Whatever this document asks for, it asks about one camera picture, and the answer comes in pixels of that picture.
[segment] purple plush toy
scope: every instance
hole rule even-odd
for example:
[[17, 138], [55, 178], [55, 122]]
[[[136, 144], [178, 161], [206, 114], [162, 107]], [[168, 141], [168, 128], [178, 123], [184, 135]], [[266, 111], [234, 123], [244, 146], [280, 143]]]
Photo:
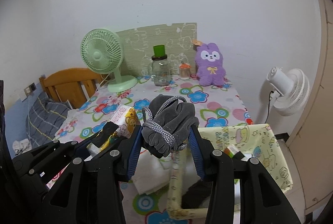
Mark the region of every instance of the purple plush toy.
[[197, 47], [195, 62], [198, 66], [197, 75], [201, 86], [222, 86], [225, 70], [222, 66], [223, 57], [215, 43], [202, 44]]

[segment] braided rope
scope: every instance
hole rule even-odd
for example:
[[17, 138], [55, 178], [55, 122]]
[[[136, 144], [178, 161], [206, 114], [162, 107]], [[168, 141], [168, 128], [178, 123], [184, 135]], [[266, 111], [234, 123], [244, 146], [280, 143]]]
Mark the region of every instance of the braided rope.
[[[157, 111], [156, 116], [158, 114], [160, 114], [164, 109], [166, 109], [170, 104], [172, 104], [173, 102], [175, 102], [177, 100], [182, 100], [183, 102], [186, 102], [186, 99], [184, 97], [181, 97], [181, 96], [171, 97], [162, 104], [162, 106]], [[161, 136], [163, 137], [165, 142], [168, 144], [171, 152], [181, 151], [186, 148], [186, 143], [184, 143], [184, 142], [182, 144], [180, 144], [179, 146], [177, 146], [177, 141], [176, 141], [175, 137], [173, 135], [171, 135], [168, 131], [163, 129], [158, 123], [153, 121], [154, 116], [149, 108], [143, 107], [142, 113], [144, 115], [144, 123], [142, 126], [148, 127], [149, 129], [155, 131], [156, 133], [161, 134]]]

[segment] fan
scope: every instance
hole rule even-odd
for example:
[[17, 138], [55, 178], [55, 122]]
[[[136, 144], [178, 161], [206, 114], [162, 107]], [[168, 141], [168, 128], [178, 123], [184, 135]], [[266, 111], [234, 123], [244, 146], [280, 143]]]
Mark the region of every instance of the fan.
[[133, 76], [120, 75], [124, 50], [119, 36], [108, 30], [96, 29], [86, 34], [81, 42], [81, 58], [90, 70], [98, 74], [114, 73], [115, 79], [108, 82], [111, 93], [125, 91], [138, 82]]
[[305, 105], [310, 85], [302, 70], [295, 68], [285, 74], [280, 68], [273, 67], [267, 80], [276, 89], [270, 98], [272, 106], [282, 116], [292, 115]]

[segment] green fan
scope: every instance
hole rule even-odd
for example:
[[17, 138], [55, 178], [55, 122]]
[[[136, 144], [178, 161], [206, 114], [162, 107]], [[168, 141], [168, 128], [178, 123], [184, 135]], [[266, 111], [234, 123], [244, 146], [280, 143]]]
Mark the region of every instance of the green fan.
[[120, 75], [124, 50], [119, 36], [108, 30], [96, 29], [86, 34], [81, 42], [81, 58], [90, 70], [98, 74], [114, 73], [114, 80], [108, 82], [111, 93], [125, 91], [138, 82], [133, 76]]

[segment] gray drawstring pouch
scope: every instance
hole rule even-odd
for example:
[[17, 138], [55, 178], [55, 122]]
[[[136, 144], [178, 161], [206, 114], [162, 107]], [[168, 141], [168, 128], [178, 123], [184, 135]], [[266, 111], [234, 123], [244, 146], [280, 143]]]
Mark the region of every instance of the gray drawstring pouch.
[[191, 125], [199, 125], [194, 105], [182, 96], [160, 94], [142, 112], [144, 147], [157, 158], [184, 149]]

